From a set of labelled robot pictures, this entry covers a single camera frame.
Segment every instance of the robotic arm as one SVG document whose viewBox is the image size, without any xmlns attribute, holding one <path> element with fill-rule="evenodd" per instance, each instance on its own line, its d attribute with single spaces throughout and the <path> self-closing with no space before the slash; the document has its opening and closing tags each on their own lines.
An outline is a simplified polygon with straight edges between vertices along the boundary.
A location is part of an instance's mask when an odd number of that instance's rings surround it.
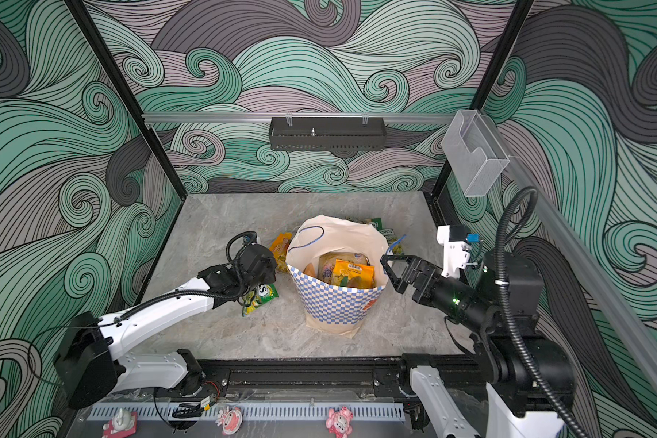
<svg viewBox="0 0 657 438">
<path fill-rule="evenodd" d="M 244 238 L 231 259 L 231 244 Z M 201 367 L 188 350 L 167 355 L 134 355 L 144 339 L 197 313 L 236 301 L 258 285 L 275 282 L 275 259 L 257 243 L 256 233 L 241 233 L 227 245 L 227 264 L 211 266 L 150 301 L 95 318 L 85 312 L 70 321 L 54 357 L 70 408 L 84 408 L 110 392 L 134 388 L 175 388 L 193 394 Z"/>
</svg>

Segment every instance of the orange logo on bag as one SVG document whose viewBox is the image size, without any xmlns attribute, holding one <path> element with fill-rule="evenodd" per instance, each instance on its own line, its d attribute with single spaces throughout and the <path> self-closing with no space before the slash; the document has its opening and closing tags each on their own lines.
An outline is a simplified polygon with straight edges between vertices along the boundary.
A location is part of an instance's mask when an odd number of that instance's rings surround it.
<svg viewBox="0 0 657 438">
<path fill-rule="evenodd" d="M 364 307 L 363 311 L 368 310 L 370 307 L 374 306 L 375 303 L 377 302 L 377 299 L 375 298 L 374 300 L 370 300 Z"/>
</svg>

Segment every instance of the bag handle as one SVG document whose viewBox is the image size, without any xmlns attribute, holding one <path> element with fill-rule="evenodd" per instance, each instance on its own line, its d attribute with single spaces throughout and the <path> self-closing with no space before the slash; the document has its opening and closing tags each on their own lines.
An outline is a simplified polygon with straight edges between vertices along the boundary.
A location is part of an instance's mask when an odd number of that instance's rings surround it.
<svg viewBox="0 0 657 438">
<path fill-rule="evenodd" d="M 302 228 L 301 230 L 297 231 L 297 233 L 296 233 L 294 236 L 297 237 L 297 234 L 299 234 L 299 233 L 301 233 L 302 231 L 305 231 L 305 230 L 310 230 L 310 229 L 312 229 L 312 228 L 320 228 L 320 229 L 322 230 L 322 234 L 321 234 L 318 238 L 316 238 L 316 239 L 314 239 L 313 241 L 307 243 L 306 245 L 301 245 L 301 246 L 298 246 L 298 247 L 288 248 L 288 249 L 287 249 L 287 252 L 289 253 L 289 251 L 291 251 L 291 250 L 297 250 L 298 248 L 306 248 L 306 247 L 308 247 L 309 245 L 311 245 L 312 243 L 316 243 L 316 242 L 318 242 L 320 238 L 324 237 L 324 234 L 326 233 L 326 230 L 324 230 L 324 227 L 323 227 L 323 226 L 320 226 L 320 225 L 312 225 L 312 226 L 308 226 L 308 227 L 306 227 L 306 228 Z"/>
</svg>

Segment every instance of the blue and white checkered pattern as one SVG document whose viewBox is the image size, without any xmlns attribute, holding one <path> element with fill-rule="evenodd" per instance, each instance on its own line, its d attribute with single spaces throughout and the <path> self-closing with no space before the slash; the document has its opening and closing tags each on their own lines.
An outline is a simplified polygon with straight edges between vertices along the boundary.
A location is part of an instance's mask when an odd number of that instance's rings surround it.
<svg viewBox="0 0 657 438">
<path fill-rule="evenodd" d="M 372 289 L 327 285 L 321 280 L 306 276 L 301 270 L 289 266 L 290 274 L 302 297 L 304 309 L 327 324 L 356 324 L 367 315 L 371 303 L 384 286 Z"/>
</svg>

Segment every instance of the pink figurine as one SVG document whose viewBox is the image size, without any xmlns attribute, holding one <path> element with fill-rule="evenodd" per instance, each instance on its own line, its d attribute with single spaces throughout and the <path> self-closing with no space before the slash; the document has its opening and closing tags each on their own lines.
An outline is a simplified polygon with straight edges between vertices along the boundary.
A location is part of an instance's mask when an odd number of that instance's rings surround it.
<svg viewBox="0 0 657 438">
<path fill-rule="evenodd" d="M 243 417 L 241 416 L 241 409 L 229 409 L 226 407 L 219 411 L 219 416 L 216 419 L 216 425 L 221 426 L 221 433 L 225 435 L 233 435 L 241 427 Z"/>
<path fill-rule="evenodd" d="M 341 407 L 340 411 L 334 411 L 333 408 L 328 410 L 328 419 L 326 427 L 330 433 L 335 433 L 335 438 L 345 438 L 353 432 L 350 421 L 353 419 L 353 413 L 346 406 Z"/>
</svg>

